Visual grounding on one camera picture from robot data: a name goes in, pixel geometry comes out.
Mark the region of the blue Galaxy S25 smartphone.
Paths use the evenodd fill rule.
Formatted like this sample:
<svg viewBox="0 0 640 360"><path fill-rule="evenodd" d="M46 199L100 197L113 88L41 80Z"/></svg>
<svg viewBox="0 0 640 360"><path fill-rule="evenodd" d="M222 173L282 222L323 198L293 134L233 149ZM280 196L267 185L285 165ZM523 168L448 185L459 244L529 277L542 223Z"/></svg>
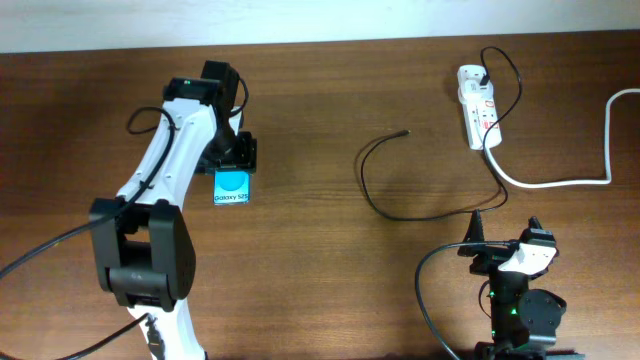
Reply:
<svg viewBox="0 0 640 360"><path fill-rule="evenodd" d="M214 176L215 205L245 204L250 201L250 175L245 171L218 171Z"/></svg>

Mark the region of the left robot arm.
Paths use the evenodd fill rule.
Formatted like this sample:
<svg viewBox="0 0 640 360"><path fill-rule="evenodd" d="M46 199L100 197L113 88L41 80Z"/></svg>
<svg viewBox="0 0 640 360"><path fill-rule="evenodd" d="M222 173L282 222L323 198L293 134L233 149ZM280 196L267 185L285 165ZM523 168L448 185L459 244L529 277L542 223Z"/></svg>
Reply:
<svg viewBox="0 0 640 360"><path fill-rule="evenodd" d="M214 179L216 205L244 204L257 167L257 141L243 130L238 91L248 89L227 62L208 60L196 78L164 87L160 118L135 172L89 216L99 284L126 308L154 359L205 359L188 294L196 253L183 217L192 179Z"/></svg>

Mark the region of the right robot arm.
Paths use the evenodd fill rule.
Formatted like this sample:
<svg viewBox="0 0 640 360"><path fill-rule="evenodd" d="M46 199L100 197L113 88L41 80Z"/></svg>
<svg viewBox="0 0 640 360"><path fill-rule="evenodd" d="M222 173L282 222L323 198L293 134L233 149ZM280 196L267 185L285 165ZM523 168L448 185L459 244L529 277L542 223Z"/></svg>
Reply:
<svg viewBox="0 0 640 360"><path fill-rule="evenodd" d="M488 278L492 340L476 344L476 359L586 357L574 350L551 349L567 303L550 291L530 287L558 256L554 235L543 229L537 218L528 220L519 238L492 246L484 238L481 215L475 210L457 254L473 259L469 266L472 274Z"/></svg>

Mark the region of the white USB charger adapter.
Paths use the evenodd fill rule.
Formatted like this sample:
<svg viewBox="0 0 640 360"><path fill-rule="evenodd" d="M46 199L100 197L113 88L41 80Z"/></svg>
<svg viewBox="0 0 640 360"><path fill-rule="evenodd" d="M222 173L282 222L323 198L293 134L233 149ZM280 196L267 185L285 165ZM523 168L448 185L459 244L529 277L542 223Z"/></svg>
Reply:
<svg viewBox="0 0 640 360"><path fill-rule="evenodd" d="M494 88L491 82L481 84L479 81L468 79L459 84L458 98L462 105L494 98Z"/></svg>

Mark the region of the white power strip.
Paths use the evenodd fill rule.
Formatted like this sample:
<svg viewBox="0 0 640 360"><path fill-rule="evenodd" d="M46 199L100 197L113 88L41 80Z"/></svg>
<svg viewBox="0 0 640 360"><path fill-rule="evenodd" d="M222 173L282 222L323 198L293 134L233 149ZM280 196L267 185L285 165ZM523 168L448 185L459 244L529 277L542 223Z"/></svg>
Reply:
<svg viewBox="0 0 640 360"><path fill-rule="evenodd" d="M473 79L481 83L485 75L486 71L480 65L463 65L457 71L458 88L463 80ZM498 115L494 98L461 106L471 150L482 150L484 145L492 148L501 143L501 131L496 125Z"/></svg>

